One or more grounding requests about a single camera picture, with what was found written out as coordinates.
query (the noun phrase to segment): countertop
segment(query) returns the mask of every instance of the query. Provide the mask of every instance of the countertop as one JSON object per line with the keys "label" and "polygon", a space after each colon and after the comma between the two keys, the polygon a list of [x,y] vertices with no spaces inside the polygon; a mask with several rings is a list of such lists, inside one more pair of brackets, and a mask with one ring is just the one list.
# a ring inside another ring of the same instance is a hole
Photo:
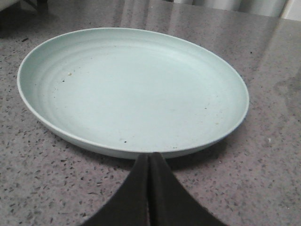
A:
{"label": "countertop", "polygon": [[168,163],[187,191],[230,226],[301,225],[301,22],[161,0],[22,1],[0,16],[1,226],[77,226],[133,166],[48,131],[16,87],[31,49],[94,27],[167,33],[228,61],[249,90],[245,121],[214,146]]}

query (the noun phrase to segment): plate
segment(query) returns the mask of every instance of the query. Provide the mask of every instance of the plate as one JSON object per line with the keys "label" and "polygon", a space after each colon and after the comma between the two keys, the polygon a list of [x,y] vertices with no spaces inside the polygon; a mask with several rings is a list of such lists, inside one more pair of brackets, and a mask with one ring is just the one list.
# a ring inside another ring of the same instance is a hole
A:
{"label": "plate", "polygon": [[249,105],[242,78],[217,55],[129,28],[80,30],[40,44],[21,63],[17,85],[58,136],[129,159],[204,149],[231,133]]}

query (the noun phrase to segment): black object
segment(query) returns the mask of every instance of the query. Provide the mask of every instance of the black object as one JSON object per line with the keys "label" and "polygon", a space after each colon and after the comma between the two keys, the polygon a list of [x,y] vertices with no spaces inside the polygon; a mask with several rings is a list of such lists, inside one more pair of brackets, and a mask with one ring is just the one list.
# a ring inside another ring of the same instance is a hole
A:
{"label": "black object", "polygon": [[190,196],[159,153],[150,156],[148,197],[152,226],[226,226]]}
{"label": "black object", "polygon": [[226,226],[196,202],[160,153],[138,156],[114,196],[82,226]]}
{"label": "black object", "polygon": [[147,226],[148,156],[138,156],[113,197],[82,226]]}

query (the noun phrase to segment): gray countertop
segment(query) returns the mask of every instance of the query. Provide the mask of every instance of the gray countertop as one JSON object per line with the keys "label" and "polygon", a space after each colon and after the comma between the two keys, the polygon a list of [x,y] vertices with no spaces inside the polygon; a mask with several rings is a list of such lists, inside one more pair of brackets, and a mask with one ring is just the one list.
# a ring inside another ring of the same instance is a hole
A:
{"label": "gray countertop", "polygon": [[218,144],[168,163],[230,226],[301,225],[301,22],[160,0],[48,0],[48,10],[20,4],[0,13],[1,226],[79,225],[133,166],[57,137],[18,94],[17,70],[31,49],[93,27],[167,33],[228,61],[250,93],[246,120]]}

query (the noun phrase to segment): speckled countertop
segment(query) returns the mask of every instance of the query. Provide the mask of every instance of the speckled countertop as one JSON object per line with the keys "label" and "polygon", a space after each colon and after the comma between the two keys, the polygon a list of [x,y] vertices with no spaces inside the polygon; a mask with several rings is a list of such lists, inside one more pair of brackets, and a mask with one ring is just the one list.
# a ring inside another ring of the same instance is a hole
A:
{"label": "speckled countertop", "polygon": [[92,27],[168,33],[227,60],[249,89],[246,120],[218,144],[168,163],[231,226],[301,225],[301,22],[160,0],[48,0],[48,9],[22,1],[0,17],[1,226],[77,226],[133,165],[55,136],[17,91],[18,67],[32,48]]}

